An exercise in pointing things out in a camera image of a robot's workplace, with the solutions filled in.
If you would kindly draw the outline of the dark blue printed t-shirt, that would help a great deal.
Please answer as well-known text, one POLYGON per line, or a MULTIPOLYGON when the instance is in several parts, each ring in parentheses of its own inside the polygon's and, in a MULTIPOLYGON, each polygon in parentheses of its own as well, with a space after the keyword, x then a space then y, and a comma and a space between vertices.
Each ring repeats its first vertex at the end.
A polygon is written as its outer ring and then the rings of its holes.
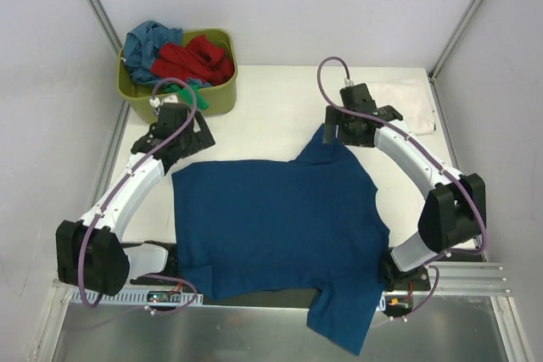
POLYGON ((178 268, 213 300, 314 288, 307 325, 359 354, 389 247, 377 187, 318 129, 287 162, 198 162, 172 176, 178 268))

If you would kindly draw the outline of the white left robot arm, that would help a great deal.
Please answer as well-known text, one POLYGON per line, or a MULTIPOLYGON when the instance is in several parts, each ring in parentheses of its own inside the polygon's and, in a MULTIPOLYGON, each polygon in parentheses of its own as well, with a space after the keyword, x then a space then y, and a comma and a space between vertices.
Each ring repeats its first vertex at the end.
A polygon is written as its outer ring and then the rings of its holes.
POLYGON ((180 103, 164 103, 157 120, 132 145, 123 171, 106 193, 77 221, 64 220, 55 233, 61 282, 114 296, 130 280, 150 274, 169 285, 179 264, 155 241, 123 242, 143 199, 179 160, 214 146, 204 116, 180 103))

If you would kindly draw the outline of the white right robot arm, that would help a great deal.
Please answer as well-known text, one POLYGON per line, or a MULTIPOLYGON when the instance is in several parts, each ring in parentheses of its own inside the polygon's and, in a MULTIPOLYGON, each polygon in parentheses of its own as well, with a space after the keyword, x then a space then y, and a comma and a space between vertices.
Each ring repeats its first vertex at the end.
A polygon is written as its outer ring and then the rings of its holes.
POLYGON ((386 290, 398 290, 423 266, 456 251, 458 244, 484 237, 485 184, 479 175, 464 175, 431 153, 395 108, 377 106, 366 84, 347 81, 340 97, 342 106, 326 108, 323 141, 380 150, 425 200, 417 232, 380 260, 386 290))

